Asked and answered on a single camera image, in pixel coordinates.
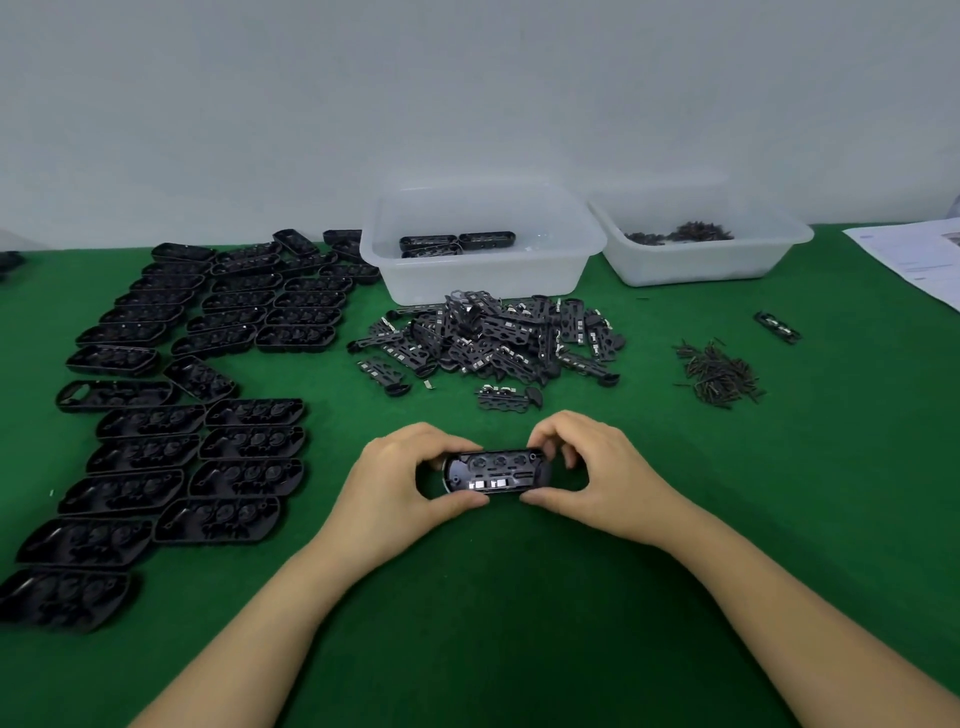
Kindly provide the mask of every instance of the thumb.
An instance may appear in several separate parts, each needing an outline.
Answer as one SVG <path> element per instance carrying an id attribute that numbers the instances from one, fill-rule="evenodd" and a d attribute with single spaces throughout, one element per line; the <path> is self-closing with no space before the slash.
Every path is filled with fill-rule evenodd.
<path id="1" fill-rule="evenodd" d="M 476 491 L 457 491 L 430 500 L 427 513 L 430 515 L 430 527 L 455 519 L 471 508 L 480 508 L 490 502 L 490 497 Z"/>
<path id="2" fill-rule="evenodd" d="M 533 488 L 520 495 L 520 500 L 529 505 L 538 505 L 548 511 L 559 513 L 569 519 L 579 520 L 579 491 L 565 491 L 560 488 Z"/>

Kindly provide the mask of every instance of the green tablecloth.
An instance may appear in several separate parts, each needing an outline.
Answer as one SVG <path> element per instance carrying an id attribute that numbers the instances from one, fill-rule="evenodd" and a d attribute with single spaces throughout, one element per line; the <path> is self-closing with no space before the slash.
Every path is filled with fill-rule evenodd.
<path id="1" fill-rule="evenodd" d="M 621 427 L 680 491 L 920 667 L 960 691 L 960 316 L 817 230 L 766 278 L 622 285 L 602 256 L 577 295 L 623 332 L 618 387 L 565 373 L 544 412 L 479 410 L 474 378 L 439 373 L 389 400 L 342 348 L 215 360 L 246 397 L 303 397 L 312 469 L 268 541 L 167 548 L 136 572 L 131 608 L 99 632 L 0 631 L 5 725 L 122 725 L 324 520 L 363 445 L 417 420 L 488 448 L 521 447 L 569 408 Z M 66 415 L 63 361 L 149 262 L 139 250 L 33 254 L 0 284 L 0 553 L 55 513 L 96 448 L 97 415 Z M 391 307 L 352 295 L 345 342 Z M 752 321 L 765 309 L 804 340 Z M 671 345 L 718 336 L 769 395 L 703 406 Z M 560 473 L 569 487 L 582 472 Z M 427 485 L 436 491 L 433 481 Z M 495 498 L 353 589 L 307 658 L 283 724 L 791 725 L 707 592 L 679 565 Z"/>

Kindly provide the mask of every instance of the hand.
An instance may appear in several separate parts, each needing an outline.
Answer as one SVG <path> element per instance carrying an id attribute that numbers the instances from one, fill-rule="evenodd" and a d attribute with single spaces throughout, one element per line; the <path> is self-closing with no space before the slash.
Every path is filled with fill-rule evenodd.
<path id="1" fill-rule="evenodd" d="M 558 449 L 567 468 L 582 457 L 589 483 L 582 491 L 536 488 L 520 499 L 620 538 L 654 544 L 673 515 L 689 501 L 671 488 L 615 427 L 576 412 L 558 412 L 530 434 L 528 448 L 553 460 Z"/>
<path id="2" fill-rule="evenodd" d="M 438 469 L 445 452 L 479 449 L 427 423 L 371 441 L 314 539 L 317 550 L 332 555 L 359 579 L 441 523 L 486 505 L 490 499 L 482 493 L 459 491 L 429 500 L 417 490 L 420 463 Z"/>

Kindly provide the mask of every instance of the gray wall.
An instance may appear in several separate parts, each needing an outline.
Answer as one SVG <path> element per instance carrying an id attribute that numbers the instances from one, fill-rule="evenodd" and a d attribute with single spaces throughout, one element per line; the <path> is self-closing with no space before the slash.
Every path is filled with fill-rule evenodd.
<path id="1" fill-rule="evenodd" d="M 0 229 L 39 245 L 351 227 L 452 174 L 710 166 L 807 222 L 960 189 L 957 0 L 0 3 Z"/>

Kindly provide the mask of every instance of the left hand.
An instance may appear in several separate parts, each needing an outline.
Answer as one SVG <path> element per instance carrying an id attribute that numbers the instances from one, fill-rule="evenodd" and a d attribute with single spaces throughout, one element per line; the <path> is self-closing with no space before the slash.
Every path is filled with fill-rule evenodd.
<path id="1" fill-rule="evenodd" d="M 443 522 L 490 502 L 459 491 L 432 500 L 417 490 L 417 465 L 436 470 L 445 452 L 482 449 L 427 423 L 407 425 L 369 442 L 347 476 L 324 527 L 308 549 L 325 554 L 359 579 Z"/>

